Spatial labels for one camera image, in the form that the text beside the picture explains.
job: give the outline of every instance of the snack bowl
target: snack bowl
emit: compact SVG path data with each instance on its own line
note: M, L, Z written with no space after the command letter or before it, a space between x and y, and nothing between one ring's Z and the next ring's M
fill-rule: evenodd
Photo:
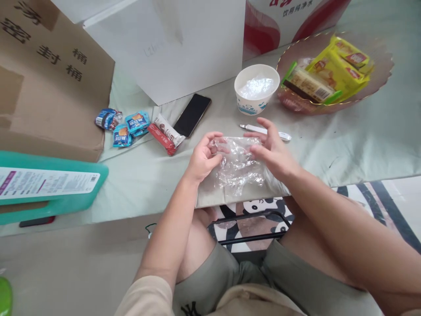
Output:
M319 33L291 44L278 61L276 70L279 76L281 78L285 76L292 62L298 61L300 65L300 61L308 62L319 55L329 45L330 38L334 34L334 32ZM392 54L386 51L386 45L381 39L373 39L364 34L352 32L336 33L336 35L353 44L374 61L374 69L370 75L368 85L343 102L331 105L313 103L310 100L303 99L290 89L280 86L277 90L277 96L287 109L305 115L337 112L373 95L387 83L387 80L392 75L391 71L394 63Z

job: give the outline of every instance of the smartphone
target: smartphone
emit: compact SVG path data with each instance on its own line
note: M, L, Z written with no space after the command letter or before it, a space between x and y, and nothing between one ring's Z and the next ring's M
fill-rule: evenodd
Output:
M37 226L37 225L44 225L44 224L51 224L54 222L55 216L44 217L40 219L32 219L29 221L23 221L19 223L19 227L29 227L29 226Z
M195 93L178 118L174 129L180 134L190 137L211 102L210 98Z

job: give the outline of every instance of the green object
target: green object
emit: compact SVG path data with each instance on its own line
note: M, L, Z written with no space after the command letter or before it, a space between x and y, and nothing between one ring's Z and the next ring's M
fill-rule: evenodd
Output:
M286 72L285 76L282 78L281 85L284 85L284 81L291 75L292 71L294 70L296 66L297 66L297 62L293 61L288 71Z
M0 277L0 316L12 315L12 287L7 279Z
M328 97L323 104L329 105L332 104L335 100L337 100L342 95L342 90L336 91L330 97Z
M85 210L107 176L102 164L0 151L0 205L48 201L0 213L0 225Z

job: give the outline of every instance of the white pen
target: white pen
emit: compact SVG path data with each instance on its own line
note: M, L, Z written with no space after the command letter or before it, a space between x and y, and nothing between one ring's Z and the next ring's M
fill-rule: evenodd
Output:
M257 127L257 126L253 126L253 125L249 125L249 124L247 124L247 125L240 124L240 127L244 128L248 131L251 131L251 132L259 132L259 133L262 133L262 134L268 134L268 130L264 129L264 128L261 128L261 127ZM282 132L279 132L279 137L283 141L290 141L291 138L292 138L291 135L289 135L287 133L282 133Z

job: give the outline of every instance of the red packaging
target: red packaging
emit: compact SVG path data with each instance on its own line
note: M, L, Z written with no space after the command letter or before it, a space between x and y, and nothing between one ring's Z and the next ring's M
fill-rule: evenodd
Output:
M166 137L155 124L151 123L148 126L148 131L161 143L162 146L164 146L168 155L172 156L175 154L176 148L174 143L170 141L169 138Z

